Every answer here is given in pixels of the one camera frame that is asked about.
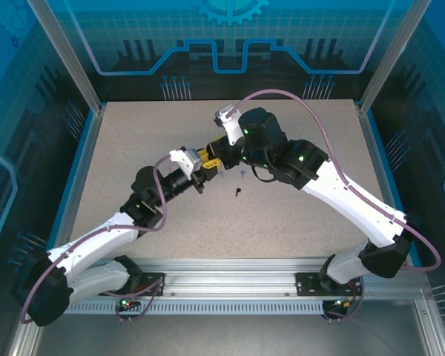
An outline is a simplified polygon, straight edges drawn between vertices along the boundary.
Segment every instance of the aluminum frame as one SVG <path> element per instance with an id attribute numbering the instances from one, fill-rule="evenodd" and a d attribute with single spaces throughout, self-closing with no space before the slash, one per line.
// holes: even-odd
<path id="1" fill-rule="evenodd" d="M 51 44 L 61 58 L 67 71 L 76 83 L 77 88 L 81 92 L 89 108 L 94 113 L 99 113 L 102 104 L 96 94 L 90 80 L 81 66 L 73 47 L 67 40 L 65 32 L 62 30 L 58 19 L 54 16 L 50 5 L 45 0 L 27 0 L 31 10 L 35 13 L 36 18 L 46 32 Z"/>
<path id="2" fill-rule="evenodd" d="M 407 46 L 407 42 L 410 40 L 415 28 L 417 28 L 418 23 L 423 18 L 430 2 L 431 0 L 412 0 L 410 8 L 407 10 L 405 17 L 400 23 L 398 30 L 364 91 L 360 101 L 361 113 L 366 113 L 370 109 L 380 89 L 383 87 L 384 82 L 391 73 L 392 68 Z"/>
<path id="3" fill-rule="evenodd" d="M 65 240 L 69 240 L 70 233 L 73 229 L 73 223 L 76 219 L 81 194 L 88 175 L 90 160 L 92 159 L 94 148 L 96 147 L 103 115 L 104 110 L 99 110 L 98 113 L 94 112 L 94 115 L 91 118 L 92 122 L 90 123 L 88 135 L 83 138 L 85 139 L 85 145 L 82 149 L 81 159 L 79 160 L 76 169 L 76 178 L 73 181 L 69 199 L 62 216 L 62 223 L 59 226 L 57 238 L 54 243 L 55 246 L 62 245 Z M 8 356 L 31 356 L 38 338 L 39 327 L 35 323 L 24 325 L 18 322 Z"/>
<path id="4" fill-rule="evenodd" d="M 382 160 L 380 158 L 380 148 L 376 142 L 372 127 L 369 124 L 369 118 L 367 111 L 358 112 L 361 127 L 364 132 L 366 144 L 369 150 L 369 154 L 372 158 L 373 165 L 375 167 L 375 173 L 378 178 L 380 191 L 384 200 L 394 205 L 394 196 L 389 187 L 389 181 L 387 179 L 386 171 L 383 168 Z M 410 255 L 407 257 L 407 263 L 412 266 L 412 258 Z M 431 355 L 445 356 L 445 326 L 438 311 L 435 300 L 431 298 L 431 295 L 424 296 L 422 298 L 416 298 L 415 308 L 418 314 L 419 326 L 426 341 L 426 347 Z"/>

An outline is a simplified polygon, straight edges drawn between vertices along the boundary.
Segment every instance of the blue side panel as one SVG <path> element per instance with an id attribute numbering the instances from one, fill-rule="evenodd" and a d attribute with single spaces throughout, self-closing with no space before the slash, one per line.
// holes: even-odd
<path id="1" fill-rule="evenodd" d="M 5 221 L 7 221 L 8 214 L 10 213 L 10 209 L 12 208 L 13 201 L 15 200 L 16 194 L 18 193 L 18 183 L 16 181 L 15 168 L 10 162 L 8 162 L 2 156 L 0 156 L 0 165 L 3 166 L 8 171 L 8 174 L 10 175 L 10 181 L 13 187 L 10 196 L 8 197 L 7 204 L 0 216 L 0 234 L 1 234 L 1 230 L 3 229 Z"/>
<path id="2" fill-rule="evenodd" d="M 372 115 L 371 110 L 368 111 L 367 116 L 368 116 L 369 124 L 371 125 L 371 128 L 372 128 L 372 133 L 373 133 L 375 141 L 376 141 L 376 146 L 378 147 L 378 150 L 379 150 L 380 160 L 383 163 L 383 168 L 384 168 L 384 171 L 386 172 L 387 182 L 389 183 L 389 189 L 391 190 L 392 196 L 394 197 L 394 205 L 397 209 L 403 211 L 401 197 L 399 196 L 398 189 L 395 185 L 394 176 L 392 175 L 392 171 L 389 166 L 389 162 L 387 160 L 387 155 L 384 150 L 383 143 L 380 139 L 378 127 L 376 125 L 376 121 L 374 120 L 374 116 Z M 412 263 L 414 264 L 414 266 L 422 266 L 421 259 L 418 256 L 417 248 L 415 247 L 415 242 L 412 243 L 412 248 L 410 249 L 410 257 L 412 258 Z"/>
<path id="3" fill-rule="evenodd" d="M 76 155 L 74 157 L 73 165 L 71 166 L 71 170 L 69 172 L 69 176 L 67 177 L 67 182 L 65 186 L 65 191 L 62 194 L 61 202 L 59 203 L 58 212 L 56 213 L 56 218 L 54 220 L 53 228 L 51 230 L 50 238 L 47 241 L 46 249 L 54 247 L 56 242 L 56 238 L 58 237 L 59 226 L 61 225 L 63 214 L 65 213 L 65 208 L 67 204 L 67 200 L 69 199 L 69 194 L 71 192 L 71 188 L 73 187 L 74 179 L 76 177 L 77 167 L 79 165 L 79 161 L 81 160 L 82 152 L 84 150 L 84 145 L 86 140 L 88 139 L 90 125 L 93 121 L 93 111 L 89 111 L 88 117 L 86 119 L 86 124 L 84 126 L 84 130 L 81 135 L 81 139 L 79 140 L 79 145 L 77 147 Z"/>

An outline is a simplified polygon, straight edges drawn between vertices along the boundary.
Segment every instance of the speckled tabletop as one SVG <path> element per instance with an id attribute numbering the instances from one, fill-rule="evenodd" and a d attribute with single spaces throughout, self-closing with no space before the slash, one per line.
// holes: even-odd
<path id="1" fill-rule="evenodd" d="M 214 112 L 229 101 L 110 102 L 93 153 L 73 228 L 75 239 L 102 224 L 131 194 L 137 171 L 182 145 L 201 148 L 223 133 Z M 345 173 L 380 198 L 372 161 L 352 100 L 312 100 Z M 276 115 L 289 139 L 326 151 L 314 120 L 294 101 L 254 100 Z M 163 165 L 167 174 L 174 166 Z M 241 192 L 235 197 L 236 188 Z M 167 225 L 109 257 L 268 258 L 328 256 L 366 238 L 330 206 L 290 185 L 259 182 L 239 165 L 168 204 Z"/>

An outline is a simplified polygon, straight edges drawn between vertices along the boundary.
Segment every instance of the white robotic arm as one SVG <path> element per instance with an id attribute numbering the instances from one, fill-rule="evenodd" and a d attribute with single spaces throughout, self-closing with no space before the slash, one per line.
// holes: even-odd
<path id="1" fill-rule="evenodd" d="M 134 193 L 119 213 L 90 232 L 95 232 L 95 236 L 81 237 L 53 248 L 45 256 L 27 256 L 12 290 L 22 305 L 29 300 L 30 288 L 35 281 L 47 273 L 45 270 L 52 263 L 57 263 L 45 275 L 28 309 L 38 325 L 54 321 L 69 304 L 83 298 L 105 291 L 133 291 L 138 286 L 138 266 L 137 278 L 135 273 L 132 275 L 132 266 L 117 259 L 103 266 L 91 266 L 121 245 L 139 238 L 142 232 L 134 226 L 144 227 L 146 231 L 153 228 L 163 217 L 158 207 L 162 206 L 165 213 L 165 201 L 172 200 L 191 186 L 202 193 L 203 183 L 218 174 L 220 163 L 230 169 L 243 162 L 250 165 L 254 173 L 255 167 L 268 169 L 274 175 L 270 181 L 291 184 L 321 199 L 366 234 L 368 241 L 326 261 L 318 276 L 325 290 L 333 291 L 336 286 L 368 273 L 381 277 L 395 276 L 409 252 L 412 237 L 401 226 L 356 197 L 340 181 L 333 162 L 322 150 L 305 140 L 288 141 L 273 114 L 258 108 L 244 115 L 236 111 L 229 116 L 231 109 L 231 106 L 222 109 L 215 119 L 227 130 L 226 136 L 214 140 L 206 149 L 182 148 L 170 152 L 169 157 L 178 162 L 180 169 L 162 177 L 153 167 L 142 168 L 132 185 Z M 348 177 L 347 180 L 376 206 L 406 222 L 402 211 L 373 197 Z"/>

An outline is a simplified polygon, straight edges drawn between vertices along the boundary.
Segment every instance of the cable connector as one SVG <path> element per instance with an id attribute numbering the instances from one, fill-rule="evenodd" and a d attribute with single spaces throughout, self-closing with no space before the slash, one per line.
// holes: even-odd
<path id="1" fill-rule="evenodd" d="M 188 180 L 192 179 L 191 174 L 198 171 L 202 165 L 202 157 L 194 148 L 187 150 L 186 148 L 181 147 L 181 149 L 177 151 L 170 151 L 170 160 L 178 163 L 179 168 L 183 171 Z"/>
<path id="2" fill-rule="evenodd" d="M 239 126 L 240 111 L 236 110 L 235 113 L 228 116 L 229 111 L 233 108 L 234 106 L 232 104 L 222 108 L 216 112 L 216 118 L 214 119 L 214 122 L 216 122 L 219 128 L 221 126 L 224 127 L 225 132 L 228 134 L 230 146 L 234 146 L 239 138 L 244 137 L 243 130 Z"/>

